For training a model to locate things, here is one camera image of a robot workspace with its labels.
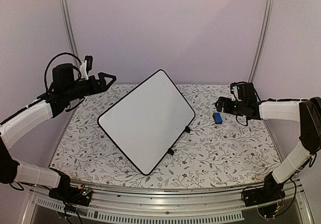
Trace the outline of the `blue whiteboard eraser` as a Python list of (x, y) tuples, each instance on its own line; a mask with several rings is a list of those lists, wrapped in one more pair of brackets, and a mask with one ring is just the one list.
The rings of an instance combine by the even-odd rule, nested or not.
[(221, 118), (220, 113), (213, 113), (213, 119), (215, 124), (222, 124), (223, 123), (223, 119)]

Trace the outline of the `white whiteboard black frame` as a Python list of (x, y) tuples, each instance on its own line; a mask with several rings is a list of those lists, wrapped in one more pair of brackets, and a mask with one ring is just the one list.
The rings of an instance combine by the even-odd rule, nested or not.
[(97, 123), (142, 174), (150, 175), (196, 113), (160, 69), (102, 113)]

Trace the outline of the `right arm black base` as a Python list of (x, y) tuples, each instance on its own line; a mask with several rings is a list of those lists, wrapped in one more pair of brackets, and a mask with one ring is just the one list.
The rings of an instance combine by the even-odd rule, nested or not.
[(266, 205), (258, 209), (259, 214), (263, 218), (274, 218), (284, 202), (285, 192), (283, 186), (283, 183), (279, 184), (275, 181), (272, 172), (270, 172), (264, 178), (264, 185), (262, 187), (245, 187), (241, 192), (241, 199), (244, 201), (246, 207), (274, 201), (274, 204)]

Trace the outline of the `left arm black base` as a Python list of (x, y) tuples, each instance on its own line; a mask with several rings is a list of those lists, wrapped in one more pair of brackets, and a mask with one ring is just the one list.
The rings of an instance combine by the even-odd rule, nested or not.
[(49, 191), (50, 198), (70, 204), (89, 206), (92, 198), (91, 187), (86, 187), (84, 184), (81, 184), (78, 187), (73, 187), (70, 185), (71, 179), (68, 175), (53, 168), (51, 168), (51, 170), (59, 174), (60, 181), (57, 188), (51, 188)]

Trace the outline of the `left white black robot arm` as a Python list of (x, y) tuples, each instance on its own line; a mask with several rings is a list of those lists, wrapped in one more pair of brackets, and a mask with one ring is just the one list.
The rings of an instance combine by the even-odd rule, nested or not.
[(70, 201), (75, 193), (73, 187), (60, 182), (62, 175), (49, 168), (39, 167), (14, 159), (9, 150), (25, 134), (38, 125), (68, 110), (70, 102), (105, 92), (116, 81), (116, 76), (100, 72), (98, 78), (77, 80), (66, 89), (44, 93), (16, 116), (1, 123), (1, 183), (13, 182), (54, 188), (64, 201)]

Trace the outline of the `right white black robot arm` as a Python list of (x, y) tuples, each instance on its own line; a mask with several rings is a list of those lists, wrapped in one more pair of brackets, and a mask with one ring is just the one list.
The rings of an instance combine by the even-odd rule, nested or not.
[(320, 97), (310, 99), (277, 99), (249, 102), (219, 97), (215, 108), (248, 120), (267, 123), (273, 139), (280, 144), (281, 164), (264, 180), (259, 197), (270, 202), (279, 193), (278, 186), (298, 172), (320, 150)]

